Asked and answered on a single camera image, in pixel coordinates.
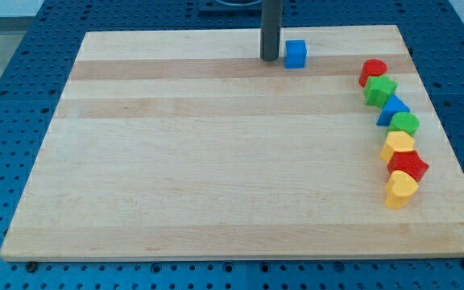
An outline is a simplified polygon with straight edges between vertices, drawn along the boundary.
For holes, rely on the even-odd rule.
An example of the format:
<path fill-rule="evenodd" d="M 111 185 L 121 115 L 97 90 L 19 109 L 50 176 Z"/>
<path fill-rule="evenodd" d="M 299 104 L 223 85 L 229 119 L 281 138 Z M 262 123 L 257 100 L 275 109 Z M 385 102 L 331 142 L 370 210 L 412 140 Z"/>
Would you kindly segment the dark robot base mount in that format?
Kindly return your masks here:
<path fill-rule="evenodd" d="M 204 17 L 260 17 L 264 11 L 284 14 L 283 0 L 198 0 L 197 14 Z"/>

